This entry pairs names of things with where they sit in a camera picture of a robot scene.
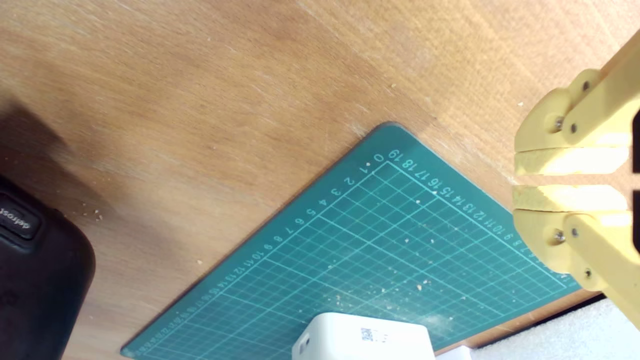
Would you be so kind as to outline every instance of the printed number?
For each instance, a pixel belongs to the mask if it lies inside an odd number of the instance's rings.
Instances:
[[[456,196],[451,202],[455,202],[457,205],[462,205],[465,203],[465,199],[462,199],[460,196]]]
[[[444,188],[440,192],[440,196],[444,196],[444,197],[450,197],[451,194],[453,194],[453,190],[451,190],[451,188]]]
[[[415,174],[415,177],[419,177],[420,180],[426,180],[427,177],[429,177],[430,173],[426,172],[425,170],[417,172]]]

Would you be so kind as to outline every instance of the ruler numbers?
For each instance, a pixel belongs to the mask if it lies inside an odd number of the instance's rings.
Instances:
[[[502,240],[509,241],[514,237],[513,233],[508,233],[507,227],[489,217],[489,214],[478,209],[477,206],[469,202],[463,194],[458,193],[455,189],[447,186],[447,184],[436,175],[431,174],[427,166],[407,158],[400,150],[392,150],[386,157],[376,154],[374,155],[374,160],[377,162],[389,161],[393,166],[400,168],[408,175],[413,176],[425,187],[429,188],[434,195],[454,205],[462,213],[465,213],[469,218],[473,219],[474,222],[487,228]]]

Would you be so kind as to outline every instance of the screw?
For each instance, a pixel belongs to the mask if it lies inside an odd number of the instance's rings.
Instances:
[[[564,122],[564,117],[556,118],[556,129],[557,130],[562,130],[563,122]]]
[[[564,233],[560,230],[556,231],[556,233],[554,234],[554,240],[559,242],[559,243],[563,243],[564,242]]]

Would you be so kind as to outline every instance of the qr code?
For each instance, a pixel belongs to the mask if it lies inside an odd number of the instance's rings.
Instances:
[[[361,327],[360,333],[362,334],[362,341],[373,341],[373,332],[371,329]]]

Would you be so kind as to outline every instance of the black device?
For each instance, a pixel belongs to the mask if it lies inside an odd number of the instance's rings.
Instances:
[[[94,270],[84,234],[0,176],[0,359],[60,359]]]

